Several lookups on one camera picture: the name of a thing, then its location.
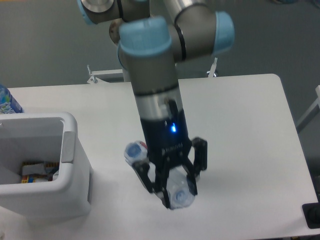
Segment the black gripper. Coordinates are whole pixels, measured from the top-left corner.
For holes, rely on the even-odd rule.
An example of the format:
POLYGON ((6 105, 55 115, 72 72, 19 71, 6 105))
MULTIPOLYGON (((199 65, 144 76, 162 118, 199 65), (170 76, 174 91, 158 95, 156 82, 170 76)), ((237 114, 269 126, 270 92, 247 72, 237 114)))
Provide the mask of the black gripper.
POLYGON ((144 188, 155 194, 167 209, 172 209, 167 189, 170 169, 182 166, 193 196, 198 194, 197 179, 208 167, 208 142, 200 137, 190 140, 185 117, 181 110, 174 119, 141 119, 149 159, 138 160, 132 168, 144 188), (194 161, 189 159, 194 149, 194 161))

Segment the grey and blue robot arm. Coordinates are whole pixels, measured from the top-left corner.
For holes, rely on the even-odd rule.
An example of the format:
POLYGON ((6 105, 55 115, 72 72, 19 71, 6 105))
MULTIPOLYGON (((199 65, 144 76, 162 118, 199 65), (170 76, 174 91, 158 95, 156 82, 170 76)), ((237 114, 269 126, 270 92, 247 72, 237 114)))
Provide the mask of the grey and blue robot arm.
POLYGON ((152 16, 148 0, 80 0, 88 24, 110 22, 123 78, 132 85, 145 143, 125 149, 126 162, 149 193, 170 210, 190 206, 207 169, 208 143, 189 138, 176 64, 229 50, 231 16, 203 0, 167 0, 173 23, 152 16))

